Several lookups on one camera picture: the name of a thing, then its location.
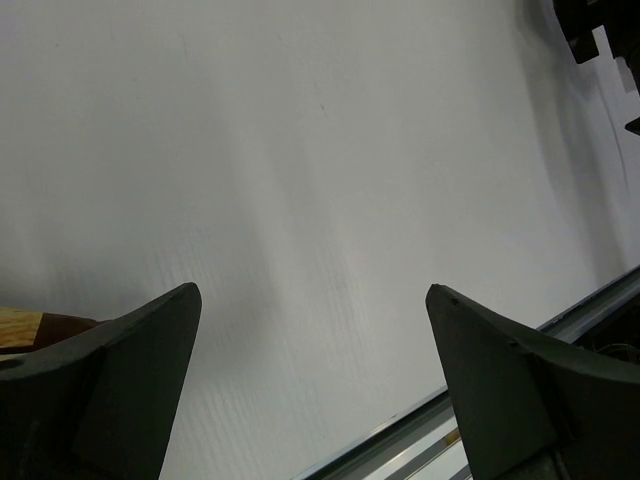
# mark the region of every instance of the wooden board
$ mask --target wooden board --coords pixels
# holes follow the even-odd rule
[[[41,312],[0,308],[0,349],[33,345],[41,320]]]

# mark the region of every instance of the metal edge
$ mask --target metal edge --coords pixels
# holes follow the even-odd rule
[[[573,343],[637,296],[640,296],[640,266],[596,290],[561,314],[543,323],[537,329],[559,340]],[[402,430],[406,424],[417,422],[422,417],[435,418],[438,413],[442,413],[443,410],[441,409],[443,407],[444,409],[450,409],[451,416],[453,416],[453,407],[446,386],[441,387],[406,411],[394,415],[372,432],[352,442],[328,459],[304,470],[291,480],[345,478],[345,476],[340,476],[340,473],[346,475],[347,470],[353,472],[357,468],[356,464],[359,461],[366,461],[367,457],[370,459],[372,451],[378,451],[380,444],[385,443],[385,441],[388,443],[389,439]],[[440,449],[429,450],[434,454],[434,458],[441,453]]]
[[[410,462],[407,462],[406,465],[397,469],[391,475],[387,476],[386,480],[405,480],[407,478],[411,478],[425,466],[436,461],[436,459],[441,456],[447,449],[453,447],[460,441],[461,440],[458,439],[455,442],[449,444],[445,442],[444,438],[436,440],[436,442],[431,445],[431,447],[423,450],[422,453],[416,455]]]

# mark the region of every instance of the white surface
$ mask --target white surface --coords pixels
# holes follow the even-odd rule
[[[430,283],[534,325],[640,259],[640,102],[544,3],[1,2],[1,303],[198,282],[162,478],[294,476],[443,383]]]

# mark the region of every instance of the dark plastic piece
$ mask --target dark plastic piece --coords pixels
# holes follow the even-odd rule
[[[427,310],[474,479],[640,478],[639,367],[448,287]]]
[[[195,284],[0,362],[0,478],[156,479],[200,319]]]
[[[640,2],[638,0],[554,0],[562,32],[578,63],[598,56],[593,30],[604,25],[613,57],[625,59],[640,91]],[[640,117],[626,129],[640,134]]]

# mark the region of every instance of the wooden object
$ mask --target wooden object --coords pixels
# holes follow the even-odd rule
[[[0,355],[39,350],[98,325],[89,318],[0,308]]]
[[[40,312],[0,308],[0,351],[31,348],[41,321]]]

